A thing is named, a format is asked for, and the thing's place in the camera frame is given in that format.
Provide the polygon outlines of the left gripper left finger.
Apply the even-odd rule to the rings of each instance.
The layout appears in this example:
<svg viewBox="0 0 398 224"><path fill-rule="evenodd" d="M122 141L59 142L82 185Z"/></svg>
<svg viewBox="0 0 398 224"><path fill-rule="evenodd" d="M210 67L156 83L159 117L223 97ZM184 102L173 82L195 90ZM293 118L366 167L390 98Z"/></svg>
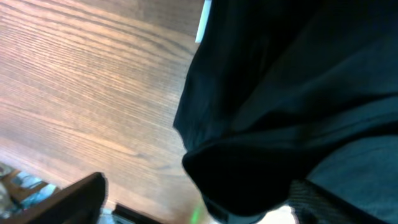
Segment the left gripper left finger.
<svg viewBox="0 0 398 224"><path fill-rule="evenodd" d="M106 178L94 172L1 224L96 224L106 191Z"/></svg>

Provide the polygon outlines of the black t-shirt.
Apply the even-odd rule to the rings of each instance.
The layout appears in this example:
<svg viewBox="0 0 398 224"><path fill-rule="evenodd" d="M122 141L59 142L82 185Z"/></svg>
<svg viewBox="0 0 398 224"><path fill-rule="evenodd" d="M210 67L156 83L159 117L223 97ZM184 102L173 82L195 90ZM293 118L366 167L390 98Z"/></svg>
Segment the black t-shirt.
<svg viewBox="0 0 398 224"><path fill-rule="evenodd" d="M220 223L290 205L292 179L361 180L396 223L397 1L213 1L174 128Z"/></svg>

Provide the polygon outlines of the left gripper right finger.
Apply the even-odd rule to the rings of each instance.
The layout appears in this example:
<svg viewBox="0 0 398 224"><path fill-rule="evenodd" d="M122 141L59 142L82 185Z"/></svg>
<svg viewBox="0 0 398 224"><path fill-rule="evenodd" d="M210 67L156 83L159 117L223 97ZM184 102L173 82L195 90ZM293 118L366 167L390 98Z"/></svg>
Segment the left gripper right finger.
<svg viewBox="0 0 398 224"><path fill-rule="evenodd" d="M299 223L387 223L360 205L361 202L370 202L366 195L369 192L361 180L327 187L307 179L292 179L289 182L289 204Z"/></svg>

